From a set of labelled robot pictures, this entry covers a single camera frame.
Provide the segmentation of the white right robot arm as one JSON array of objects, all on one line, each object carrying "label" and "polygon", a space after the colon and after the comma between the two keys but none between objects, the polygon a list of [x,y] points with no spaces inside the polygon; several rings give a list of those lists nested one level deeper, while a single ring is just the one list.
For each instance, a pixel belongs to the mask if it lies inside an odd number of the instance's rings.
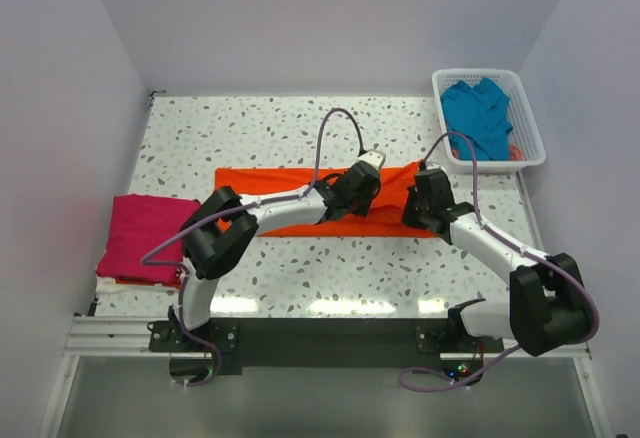
[{"label": "white right robot arm", "polygon": [[577,262],[532,248],[495,227],[476,205],[457,202],[444,170],[416,172],[402,221],[467,252],[507,286],[504,302],[476,298],[449,309],[443,338],[452,348],[466,351],[488,337],[513,340],[540,356],[597,333],[600,316]]}]

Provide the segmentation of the orange t shirt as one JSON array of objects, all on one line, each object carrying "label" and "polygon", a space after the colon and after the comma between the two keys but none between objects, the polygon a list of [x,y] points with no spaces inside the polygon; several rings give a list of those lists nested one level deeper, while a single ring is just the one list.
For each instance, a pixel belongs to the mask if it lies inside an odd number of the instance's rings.
[{"label": "orange t shirt", "polygon": [[[366,217],[347,215],[340,221],[319,225],[296,225],[271,231],[270,237],[400,237],[432,238],[429,230],[411,228],[402,223],[408,188],[414,184],[418,163],[381,171],[381,191]],[[311,168],[218,168],[216,188],[229,186],[238,194],[284,192],[308,184]]]}]

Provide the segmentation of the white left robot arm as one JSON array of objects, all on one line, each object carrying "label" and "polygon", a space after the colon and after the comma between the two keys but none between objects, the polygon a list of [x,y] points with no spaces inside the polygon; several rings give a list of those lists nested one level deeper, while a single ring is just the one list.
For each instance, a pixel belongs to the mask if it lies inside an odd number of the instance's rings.
[{"label": "white left robot arm", "polygon": [[351,214],[365,217],[381,189],[384,159],[367,152],[334,181],[313,181],[279,193],[238,194],[217,189],[184,223],[182,248],[195,271],[179,292],[171,336],[185,350],[200,348],[207,338],[210,305],[217,280],[232,271],[251,241],[296,225],[334,222]]}]

